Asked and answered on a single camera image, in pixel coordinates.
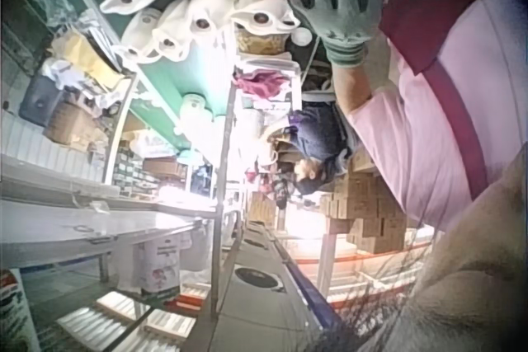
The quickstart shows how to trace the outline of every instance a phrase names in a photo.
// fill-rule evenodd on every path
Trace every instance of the white box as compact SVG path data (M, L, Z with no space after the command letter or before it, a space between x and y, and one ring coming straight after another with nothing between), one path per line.
M164 268L153 268L144 265L139 277L139 287L148 293L159 293L180 285L180 265Z
M180 265L180 236L170 235L139 245L140 260L149 268Z

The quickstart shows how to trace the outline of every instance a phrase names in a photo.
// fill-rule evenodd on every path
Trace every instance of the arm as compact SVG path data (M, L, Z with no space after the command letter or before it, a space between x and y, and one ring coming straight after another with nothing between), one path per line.
M362 65L348 68L333 64L332 75L337 104L344 115L349 115L372 97L369 79Z
M279 134L274 136L273 139L277 142L289 143L291 141L291 134Z
M274 123L268 125L266 128L264 128L264 132L262 132L261 139L262 140L268 140L270 136L272 136L276 131L279 129L284 129L290 126L290 117L289 115L284 115L280 117L277 121Z

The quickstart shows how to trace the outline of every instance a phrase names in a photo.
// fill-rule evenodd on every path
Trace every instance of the maroon vest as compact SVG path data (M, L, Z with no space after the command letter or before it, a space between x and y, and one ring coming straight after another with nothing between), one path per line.
M473 199L488 186L479 138L458 90L437 59L450 28L475 0L384 0L380 29L440 102L459 146Z

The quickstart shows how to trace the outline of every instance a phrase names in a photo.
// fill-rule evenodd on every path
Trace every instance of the metal rail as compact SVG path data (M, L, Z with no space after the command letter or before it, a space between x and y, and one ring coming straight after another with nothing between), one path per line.
M236 87L231 85L229 89L227 115L225 117L224 138L222 140L222 153L220 154L220 164L218 169L218 179L216 188L216 216L213 228L213 257L211 268L211 316L217 317L217 306L219 301L219 277L220 277L220 252L222 249L222 220L224 217L225 187L228 170L229 140L233 129L234 99Z

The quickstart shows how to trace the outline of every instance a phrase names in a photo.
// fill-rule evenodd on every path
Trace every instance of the black hair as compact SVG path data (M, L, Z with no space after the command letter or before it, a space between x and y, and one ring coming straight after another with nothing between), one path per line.
M313 179L305 177L295 182L295 187L301 195L310 195L319 190L320 187L333 181L336 176L336 158L337 156L326 159Z
M317 175L313 179L305 177L303 179L295 181L295 188L299 191L301 195L310 195L314 193L319 189L319 187L328 183L325 180L326 178L321 177L322 173L323 170L320 169L318 170Z

